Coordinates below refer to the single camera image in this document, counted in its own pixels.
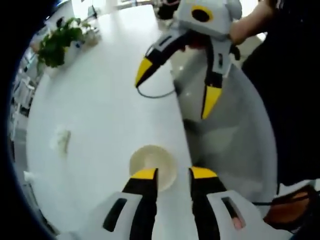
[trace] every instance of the black cable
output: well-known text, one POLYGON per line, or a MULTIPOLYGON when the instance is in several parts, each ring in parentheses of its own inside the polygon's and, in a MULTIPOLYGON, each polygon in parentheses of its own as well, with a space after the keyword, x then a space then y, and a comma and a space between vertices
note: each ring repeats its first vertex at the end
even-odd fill
MULTIPOLYGON (((319 195, 319 194, 320 194, 320 190, 315 192, 315 195, 319 195)), ((279 201, 279 202, 253 202, 253 204, 256 206, 274 206, 274 205, 282 205, 282 204, 292 204, 298 201, 309 199, 310 197, 312 196, 308 194, 306 196, 300 196, 297 198, 288 199, 288 200, 279 201)))
POLYGON ((147 99, 162 99, 162 98, 165 98, 165 97, 173 94, 174 92, 176 92, 176 90, 172 90, 172 91, 170 91, 170 92, 168 92, 168 93, 166 93, 166 94, 163 94, 163 95, 159 95, 159 96, 149 96, 149 95, 145 95, 144 93, 142 93, 138 87, 137 87, 137 91, 138 91, 138 93, 139 93, 142 97, 145 97, 145 98, 147 98, 147 99))

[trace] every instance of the round table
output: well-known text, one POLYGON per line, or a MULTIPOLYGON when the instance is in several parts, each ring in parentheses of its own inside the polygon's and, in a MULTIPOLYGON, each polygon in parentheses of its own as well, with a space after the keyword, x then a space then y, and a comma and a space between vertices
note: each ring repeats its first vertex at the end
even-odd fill
MULTIPOLYGON (((36 90, 27 127, 28 170, 42 214, 60 232, 77 229, 89 212, 129 179, 131 155, 144 145, 165 148, 176 159, 177 179, 160 192, 156 239, 197 238, 191 209, 191 166, 176 94, 140 96, 134 87, 147 48, 159 37, 151 5, 101 16, 101 41, 36 90), (66 159, 51 148, 57 127, 71 131, 66 159)), ((173 90, 171 66, 141 86, 148 95, 173 90)))

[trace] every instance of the green leaves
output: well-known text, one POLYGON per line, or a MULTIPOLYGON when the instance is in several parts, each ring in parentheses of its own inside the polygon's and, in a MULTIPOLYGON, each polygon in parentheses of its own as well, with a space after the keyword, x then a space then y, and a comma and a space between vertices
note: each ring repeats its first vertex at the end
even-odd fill
POLYGON ((37 53, 38 64, 45 64, 52 68, 63 65, 66 48, 70 47, 71 42, 84 39, 80 24, 80 18, 72 17, 63 26, 46 35, 40 42, 40 49, 37 53))

